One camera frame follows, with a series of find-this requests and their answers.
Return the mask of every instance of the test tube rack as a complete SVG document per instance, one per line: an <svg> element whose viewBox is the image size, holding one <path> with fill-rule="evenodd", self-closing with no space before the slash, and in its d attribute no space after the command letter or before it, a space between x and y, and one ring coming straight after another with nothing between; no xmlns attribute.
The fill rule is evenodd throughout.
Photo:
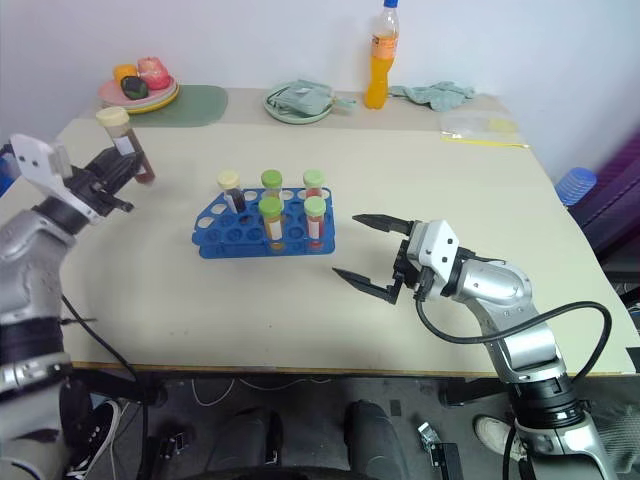
<svg viewBox="0 0 640 480"><path fill-rule="evenodd" d="M304 213L304 188L283 188L281 199L284 248L274 250L264 230L258 202L264 188L243 190L246 210L233 213L218 195L196 218L191 241L200 247L202 258L242 258L242 257L283 257L291 255L326 255L335 248L335 227L333 223L332 194L323 189L327 202L324 220L324 236L321 247L312 247L307 235L307 220Z"/></svg>

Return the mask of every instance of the pink plate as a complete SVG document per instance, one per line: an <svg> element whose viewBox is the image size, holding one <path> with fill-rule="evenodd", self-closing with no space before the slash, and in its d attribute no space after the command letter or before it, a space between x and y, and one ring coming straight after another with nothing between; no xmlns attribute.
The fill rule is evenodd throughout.
<svg viewBox="0 0 640 480"><path fill-rule="evenodd" d="M129 100L118 85L116 85L115 80L109 80L107 83L102 85L98 90L98 95L102 99L103 102L108 103L109 105L116 107L134 107L140 105L146 105L148 103L155 103L159 100L162 100L163 97L168 97L171 93L176 89L176 79L171 77L171 83L167 88L163 88L161 90L151 90L149 89L149 96L146 98L141 98L139 100Z"/></svg>

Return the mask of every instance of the cloth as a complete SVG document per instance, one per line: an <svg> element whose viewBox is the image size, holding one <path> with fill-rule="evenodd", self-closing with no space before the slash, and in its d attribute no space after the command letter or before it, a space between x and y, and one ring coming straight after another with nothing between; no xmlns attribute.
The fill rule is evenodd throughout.
<svg viewBox="0 0 640 480"><path fill-rule="evenodd" d="M629 473L640 463L640 405L626 405L594 415L605 450L618 473Z"/></svg>
<svg viewBox="0 0 640 480"><path fill-rule="evenodd" d="M473 88L461 88L453 82L438 82L430 87L413 88L397 85L389 88L389 93L394 97L407 97L420 105L428 104L436 112L448 112L475 96Z"/></svg>

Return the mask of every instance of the beige tabletop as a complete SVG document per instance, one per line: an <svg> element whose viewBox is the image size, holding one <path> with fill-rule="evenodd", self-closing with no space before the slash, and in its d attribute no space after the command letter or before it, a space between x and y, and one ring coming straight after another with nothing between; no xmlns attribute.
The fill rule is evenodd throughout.
<svg viewBox="0 0 640 480"><path fill-rule="evenodd" d="M390 282L402 237L351 220L386 213L448 220L462 246L522 268L541 312L577 300L606 305L613 331L593 371L635 371L625 350L640 346L633 323L531 151L442 141L436 114L406 100L392 99L381 112L359 110L357 125L330 115L314 127L270 119L259 98L232 91L225 117L206 127L139 128L155 183L130 182L120 196L135 210L85 228L68 255L66 295L98 319L96 331L129 361L175 369L493 374L483 346L431 335L410 291L393 306L332 272L339 266ZM110 146L90 118L72 121L61 139L78 165ZM236 169L245 188L259 186L267 168L279 169L289 187L300 186L305 169L322 169L333 192L335 253L200 258L191 243L194 220L218 195L216 175L225 168ZM40 199L17 181L0 200L0 221ZM473 315L450 299L425 309L451 334L479 333ZM599 314L572 312L550 325L576 372L600 334ZM114 361L79 326L65 327L64 335L77 364Z"/></svg>

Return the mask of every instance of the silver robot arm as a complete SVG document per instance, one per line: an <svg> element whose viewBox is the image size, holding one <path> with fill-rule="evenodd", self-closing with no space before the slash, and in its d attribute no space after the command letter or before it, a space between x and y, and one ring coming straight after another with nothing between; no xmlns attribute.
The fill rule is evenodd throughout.
<svg viewBox="0 0 640 480"><path fill-rule="evenodd" d="M25 135L11 143L23 177L46 199L0 228L0 478L53 479L84 413L68 381L60 266L84 226L133 208L114 195L142 159L111 148L76 168L61 147Z"/></svg>
<svg viewBox="0 0 640 480"><path fill-rule="evenodd" d="M407 222L386 215L357 215L354 219L409 237L402 242L394 263L395 283L378 287L361 275L334 269L336 273L358 290L394 304L405 284L415 291L419 316L430 331L454 343L484 343L507 387L515 429L537 478L617 478L591 416L575 396L549 326L539 322L500 338L506 330L538 317L531 281L524 272L503 260L483 259L460 247L444 220ZM438 296L466 305L488 341L448 336L431 325L422 302Z"/></svg>

